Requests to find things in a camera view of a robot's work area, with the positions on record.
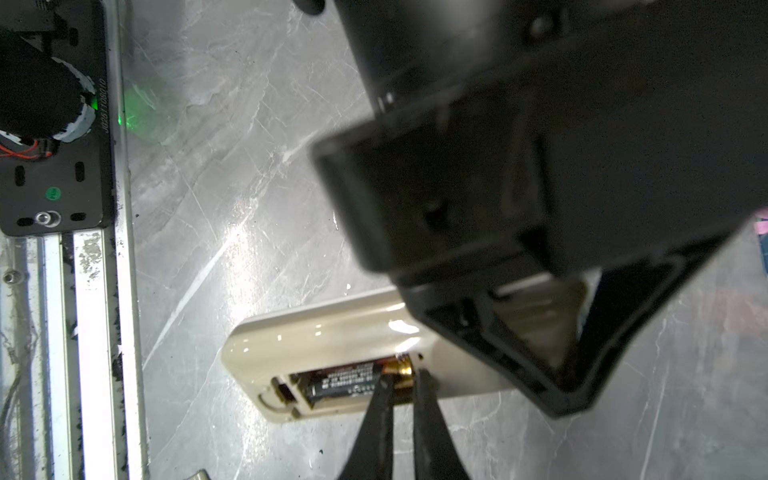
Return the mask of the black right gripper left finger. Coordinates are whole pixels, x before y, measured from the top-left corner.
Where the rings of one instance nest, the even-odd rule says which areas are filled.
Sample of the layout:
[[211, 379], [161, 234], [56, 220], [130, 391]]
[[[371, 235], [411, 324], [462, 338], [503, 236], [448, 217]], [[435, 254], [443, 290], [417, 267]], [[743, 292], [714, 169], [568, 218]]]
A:
[[392, 478], [394, 391], [394, 376], [382, 374], [339, 480]]

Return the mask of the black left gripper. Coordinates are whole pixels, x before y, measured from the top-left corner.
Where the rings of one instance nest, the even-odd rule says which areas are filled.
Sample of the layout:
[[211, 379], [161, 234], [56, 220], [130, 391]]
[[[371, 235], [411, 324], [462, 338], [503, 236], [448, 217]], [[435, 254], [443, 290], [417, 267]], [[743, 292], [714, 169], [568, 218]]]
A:
[[[547, 415], [592, 407], [767, 204], [766, 3], [336, 9], [375, 115], [311, 154], [360, 264]], [[577, 344], [573, 277], [434, 280], [521, 252], [558, 275], [602, 270]]]

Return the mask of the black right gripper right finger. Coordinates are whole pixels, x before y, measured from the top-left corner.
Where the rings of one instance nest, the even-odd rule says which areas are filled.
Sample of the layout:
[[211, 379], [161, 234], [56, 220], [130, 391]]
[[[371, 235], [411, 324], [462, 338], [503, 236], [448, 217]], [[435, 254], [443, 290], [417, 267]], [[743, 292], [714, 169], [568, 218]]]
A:
[[468, 480], [438, 404], [436, 382], [426, 369], [415, 373], [413, 415], [415, 478]]

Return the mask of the black gold battery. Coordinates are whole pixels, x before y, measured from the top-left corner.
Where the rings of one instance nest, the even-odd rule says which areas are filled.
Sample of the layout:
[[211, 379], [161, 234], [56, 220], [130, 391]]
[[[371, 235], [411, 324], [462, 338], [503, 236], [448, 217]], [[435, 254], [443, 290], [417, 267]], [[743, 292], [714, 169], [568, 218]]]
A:
[[410, 389], [413, 366], [408, 356], [392, 356], [300, 373], [302, 395], [311, 404], [337, 398], [370, 395], [382, 375], [394, 378], [395, 389]]

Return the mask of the beige remote control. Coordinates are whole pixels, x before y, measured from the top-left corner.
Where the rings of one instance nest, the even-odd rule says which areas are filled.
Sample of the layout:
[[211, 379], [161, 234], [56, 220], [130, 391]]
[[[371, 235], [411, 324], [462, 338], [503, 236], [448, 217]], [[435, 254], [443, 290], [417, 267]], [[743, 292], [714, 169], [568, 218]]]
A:
[[[591, 299], [576, 277], [576, 339]], [[370, 395], [323, 400], [302, 395], [300, 373], [392, 356], [408, 356], [436, 380], [448, 399], [508, 390], [509, 380], [417, 320], [398, 289], [386, 288], [341, 300], [299, 307], [241, 322], [221, 351], [224, 367], [263, 417], [274, 423], [365, 410]], [[395, 389], [405, 404], [410, 389]]]

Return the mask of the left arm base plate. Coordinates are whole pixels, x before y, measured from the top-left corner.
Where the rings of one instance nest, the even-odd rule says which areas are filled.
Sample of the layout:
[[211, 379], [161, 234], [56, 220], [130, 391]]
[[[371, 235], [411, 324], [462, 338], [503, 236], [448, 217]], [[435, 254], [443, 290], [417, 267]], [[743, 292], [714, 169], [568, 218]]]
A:
[[2, 233], [110, 225], [113, 144], [103, 2], [2, 2]]

